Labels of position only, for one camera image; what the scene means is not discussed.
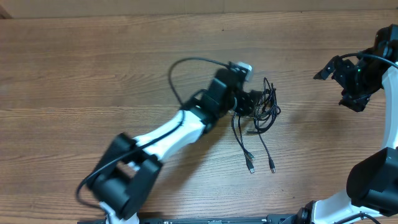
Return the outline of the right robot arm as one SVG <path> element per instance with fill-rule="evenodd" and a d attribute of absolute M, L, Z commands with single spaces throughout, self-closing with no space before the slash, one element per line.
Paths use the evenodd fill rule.
<path fill-rule="evenodd" d="M 397 25 L 376 32 L 365 50 L 337 55 L 316 80 L 335 80 L 343 89 L 340 105 L 364 111 L 373 94 L 385 97 L 384 127 L 380 145 L 350 171 L 346 186 L 336 194 L 302 207 L 284 223 L 379 223 L 397 215 Z"/>

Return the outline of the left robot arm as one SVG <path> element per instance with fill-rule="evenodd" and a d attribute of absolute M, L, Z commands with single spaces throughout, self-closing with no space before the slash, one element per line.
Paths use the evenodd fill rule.
<path fill-rule="evenodd" d="M 134 138 L 118 134 L 87 178 L 105 212 L 106 223 L 139 223 L 137 213 L 152 190 L 164 161 L 209 133 L 228 111 L 249 115 L 254 93 L 243 90 L 250 66 L 219 69 L 210 86 L 199 90 L 159 128 Z"/>

